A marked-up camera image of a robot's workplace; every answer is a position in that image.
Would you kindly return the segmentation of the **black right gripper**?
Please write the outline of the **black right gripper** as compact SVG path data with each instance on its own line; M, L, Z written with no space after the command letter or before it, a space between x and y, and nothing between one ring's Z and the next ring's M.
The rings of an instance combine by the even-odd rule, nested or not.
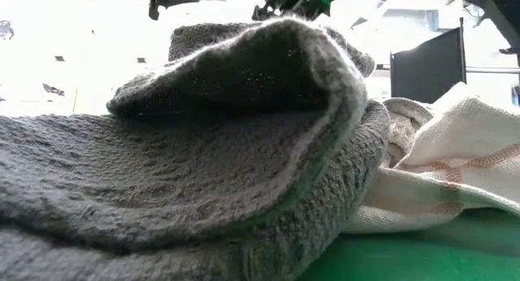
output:
M266 7L254 7L252 20L266 20L274 15L289 13L316 19L321 14L321 0L266 0Z

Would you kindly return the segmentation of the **grey terry towel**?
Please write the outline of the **grey terry towel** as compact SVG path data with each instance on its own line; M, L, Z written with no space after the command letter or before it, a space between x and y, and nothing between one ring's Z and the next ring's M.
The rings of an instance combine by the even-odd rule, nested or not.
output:
M138 75L106 115L0 115L0 281L293 281L386 149L364 80L283 18Z

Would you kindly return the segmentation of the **beige waffle towel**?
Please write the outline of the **beige waffle towel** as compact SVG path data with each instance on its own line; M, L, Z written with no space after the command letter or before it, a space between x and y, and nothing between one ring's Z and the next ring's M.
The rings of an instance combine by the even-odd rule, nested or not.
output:
M381 166L393 168L411 150L416 132L433 118L433 109L403 97L389 98L383 104L389 113L390 132Z

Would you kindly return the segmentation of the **white towel orange stripes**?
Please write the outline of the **white towel orange stripes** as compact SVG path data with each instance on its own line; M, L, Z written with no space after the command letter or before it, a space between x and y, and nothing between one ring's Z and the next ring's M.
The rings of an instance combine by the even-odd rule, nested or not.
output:
M430 105L433 118L393 168L380 166L344 232L425 229L465 209L520 216L520 108L499 106L464 83Z

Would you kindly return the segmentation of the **black standing panel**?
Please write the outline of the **black standing panel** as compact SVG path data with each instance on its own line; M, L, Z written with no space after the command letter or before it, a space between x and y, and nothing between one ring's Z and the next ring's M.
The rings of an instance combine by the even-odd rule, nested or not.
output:
M464 19L459 26L411 50L390 55L391 96L433 103L466 82Z

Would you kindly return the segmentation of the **black ceiling lamp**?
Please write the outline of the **black ceiling lamp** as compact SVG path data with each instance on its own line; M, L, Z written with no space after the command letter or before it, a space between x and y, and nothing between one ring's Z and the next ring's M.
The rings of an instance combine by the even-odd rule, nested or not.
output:
M10 40L15 35L11 22L8 20L0 20L0 39Z

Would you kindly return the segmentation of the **grey metal rail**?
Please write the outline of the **grey metal rail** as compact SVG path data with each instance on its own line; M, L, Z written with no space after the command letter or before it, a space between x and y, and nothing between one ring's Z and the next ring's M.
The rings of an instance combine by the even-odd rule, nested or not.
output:
M466 67L468 73L512 74L520 75L517 67Z

